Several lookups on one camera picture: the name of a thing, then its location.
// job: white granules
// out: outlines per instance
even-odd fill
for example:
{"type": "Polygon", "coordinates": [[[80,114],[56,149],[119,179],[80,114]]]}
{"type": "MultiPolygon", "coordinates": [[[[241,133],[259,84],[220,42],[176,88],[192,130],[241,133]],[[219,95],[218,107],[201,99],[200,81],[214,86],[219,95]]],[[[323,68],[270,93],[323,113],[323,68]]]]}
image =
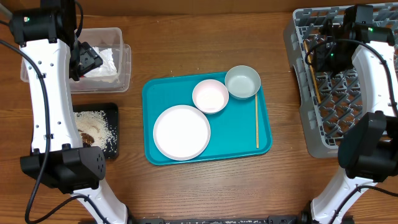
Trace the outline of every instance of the white granules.
{"type": "Polygon", "coordinates": [[[106,143],[116,142],[114,130],[108,126],[104,111],[84,111],[75,114],[75,121],[80,135],[86,133],[93,137],[94,143],[91,146],[98,146],[106,150],[106,143]]]}

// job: light pink bowl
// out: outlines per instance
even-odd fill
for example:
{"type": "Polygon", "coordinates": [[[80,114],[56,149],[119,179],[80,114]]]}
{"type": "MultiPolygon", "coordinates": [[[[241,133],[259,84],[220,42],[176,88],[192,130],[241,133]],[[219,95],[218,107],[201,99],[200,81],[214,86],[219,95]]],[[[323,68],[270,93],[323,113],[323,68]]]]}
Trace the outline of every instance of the light pink bowl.
{"type": "Polygon", "coordinates": [[[225,85],[217,80],[204,80],[192,92],[195,106],[206,114],[215,114],[226,106],[229,93],[225,85]]]}

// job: white tissue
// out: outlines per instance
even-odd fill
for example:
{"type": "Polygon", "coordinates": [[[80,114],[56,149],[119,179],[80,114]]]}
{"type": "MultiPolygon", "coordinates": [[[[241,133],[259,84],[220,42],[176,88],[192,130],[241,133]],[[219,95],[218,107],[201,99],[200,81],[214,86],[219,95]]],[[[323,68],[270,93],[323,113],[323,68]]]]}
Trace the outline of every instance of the white tissue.
{"type": "Polygon", "coordinates": [[[104,63],[100,67],[86,73],[85,77],[107,77],[118,74],[112,58],[112,49],[104,49],[102,51],[98,47],[93,47],[93,49],[102,58],[104,63]]]}

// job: black container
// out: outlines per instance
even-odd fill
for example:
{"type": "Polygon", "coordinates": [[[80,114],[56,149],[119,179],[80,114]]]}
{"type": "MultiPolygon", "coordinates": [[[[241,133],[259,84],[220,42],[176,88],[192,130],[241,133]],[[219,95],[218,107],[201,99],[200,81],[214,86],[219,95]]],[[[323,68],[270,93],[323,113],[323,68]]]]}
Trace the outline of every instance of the black container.
{"type": "Polygon", "coordinates": [[[115,129],[114,137],[116,144],[106,143],[104,157],[106,159],[116,159],[119,156],[119,110],[115,103],[95,103],[87,105],[73,105],[73,112],[84,111],[104,111],[105,119],[110,129],[115,129]]]}

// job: dish rack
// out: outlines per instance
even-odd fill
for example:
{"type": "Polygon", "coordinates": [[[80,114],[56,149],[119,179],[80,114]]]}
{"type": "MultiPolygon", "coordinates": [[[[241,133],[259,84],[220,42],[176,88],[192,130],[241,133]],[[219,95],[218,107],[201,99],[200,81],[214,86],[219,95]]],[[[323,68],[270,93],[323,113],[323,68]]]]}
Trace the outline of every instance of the dish rack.
{"type": "MultiPolygon", "coordinates": [[[[398,2],[372,6],[373,24],[391,28],[397,43],[398,2]]],[[[334,78],[330,78],[328,73],[317,72],[318,102],[310,67],[304,62],[304,42],[310,48],[324,41],[325,36],[319,34],[319,28],[329,19],[334,25],[343,24],[344,11],[348,7],[297,9],[284,31],[289,64],[296,73],[300,89],[300,117],[307,149],[316,158],[336,157],[344,134],[363,115],[360,83],[355,69],[343,71],[334,78]]],[[[398,71],[398,45],[394,48],[394,65],[398,71]]]]}

